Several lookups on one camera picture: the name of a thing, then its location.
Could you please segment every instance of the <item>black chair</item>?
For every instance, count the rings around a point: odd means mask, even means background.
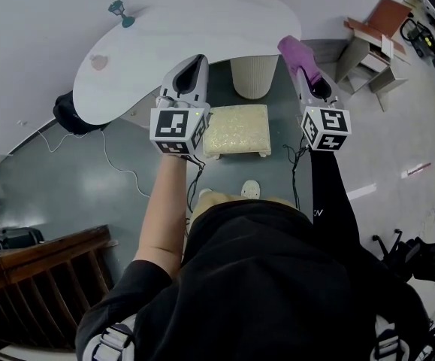
[[[53,116],[67,131],[74,135],[84,135],[96,129],[104,130],[109,123],[88,124],[78,116],[74,106],[74,91],[60,95],[53,106]]]
[[[412,276],[419,280],[435,282],[435,243],[427,244],[420,238],[402,242],[402,231],[396,229],[397,239],[390,251],[387,251],[381,238],[373,236],[374,241],[384,253],[383,262],[400,278],[408,281]]]

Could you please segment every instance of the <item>wooden railing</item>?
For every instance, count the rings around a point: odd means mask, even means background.
[[[0,250],[0,339],[74,348],[77,325],[112,281],[101,257],[107,226],[26,249]]]

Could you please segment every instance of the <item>small stool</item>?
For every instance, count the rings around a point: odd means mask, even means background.
[[[218,159],[224,153],[270,155],[267,105],[231,105],[210,109],[204,133],[204,155]]]

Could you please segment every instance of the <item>electrical cable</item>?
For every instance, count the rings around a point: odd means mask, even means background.
[[[187,155],[182,155],[181,158],[185,159],[185,160],[189,161],[190,163],[193,163],[197,167],[199,167],[199,171],[198,171],[197,175],[195,176],[195,179],[190,183],[189,188],[187,189],[187,208],[189,209],[189,211],[191,213],[193,213],[194,211],[192,210],[192,201],[194,200],[195,192],[197,191],[198,180],[201,177],[202,172],[204,171],[205,163],[202,162],[195,155],[194,155],[195,160]]]
[[[27,122],[21,122],[21,121],[19,121],[19,122],[17,122],[17,123],[18,123],[19,125],[21,125],[22,127],[29,127],[30,129],[34,129],[36,132],[38,132],[38,134],[39,134],[39,135],[40,135],[40,136],[45,140],[45,143],[47,143],[47,149],[48,149],[51,153],[55,153],[55,152],[59,149],[59,147],[62,146],[62,143],[64,142],[65,138],[67,138],[68,136],[71,136],[71,135],[72,135],[74,138],[82,139],[84,136],[87,135],[87,134],[84,134],[84,135],[81,135],[81,136],[76,136],[75,134],[72,134],[72,133],[67,134],[67,135],[65,135],[65,136],[62,138],[62,140],[61,140],[60,143],[57,145],[57,147],[55,147],[55,148],[52,150],[52,149],[50,148],[49,141],[47,140],[47,138],[45,138],[44,134],[42,134],[38,128],[29,125]]]
[[[58,149],[59,149],[59,147],[60,146],[62,146],[62,143],[63,143],[63,141],[65,140],[65,138],[67,138],[68,136],[74,136],[75,138],[77,138],[77,139],[82,139],[84,136],[86,136],[87,134],[84,134],[84,135],[82,135],[82,136],[76,136],[75,134],[67,134],[66,136],[64,136],[63,138],[62,138],[62,140],[60,141],[60,143],[57,145],[57,147],[55,147],[53,150],[50,148],[50,145],[49,145],[49,141],[47,140],[47,138],[45,138],[44,137],[44,135],[39,131],[39,130],[37,130],[37,132],[40,134],[40,136],[45,140],[45,143],[47,143],[47,148],[48,148],[48,150],[51,152],[51,153],[55,153]]]
[[[107,159],[108,164],[110,165],[110,167],[112,167],[113,169],[117,170],[118,172],[128,172],[129,174],[132,174],[135,176],[135,184],[137,185],[137,190],[138,192],[142,195],[145,196],[147,198],[150,198],[150,196],[148,196],[147,194],[142,193],[142,191],[140,190],[139,187],[139,179],[137,177],[137,174],[135,173],[135,171],[132,170],[121,170],[120,168],[117,168],[116,166],[114,166],[110,160],[109,157],[107,155],[107,141],[105,140],[105,134],[104,134],[104,130],[101,130],[102,136],[104,137],[104,153],[105,153],[105,158]]]
[[[306,153],[306,151],[309,149],[307,146],[302,147],[302,142],[304,141],[304,134],[302,134],[301,142],[299,143],[299,150],[297,153],[295,152],[294,148],[291,146],[288,146],[287,144],[284,144],[282,147],[287,149],[287,159],[290,163],[292,163],[292,191],[294,192],[294,201],[295,201],[295,207],[300,210],[301,209],[301,200],[299,199],[299,194],[295,186],[295,171],[298,167],[299,159]],[[290,152],[294,154],[294,160],[291,159]]]

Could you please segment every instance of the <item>strap buckle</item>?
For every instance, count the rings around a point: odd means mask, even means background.
[[[377,338],[375,350],[375,359],[383,359],[384,361],[400,360],[400,340],[396,331],[394,329],[386,329],[382,332]]]
[[[132,331],[121,323],[106,328],[99,339],[100,344],[95,347],[92,361],[119,361],[132,336]]]

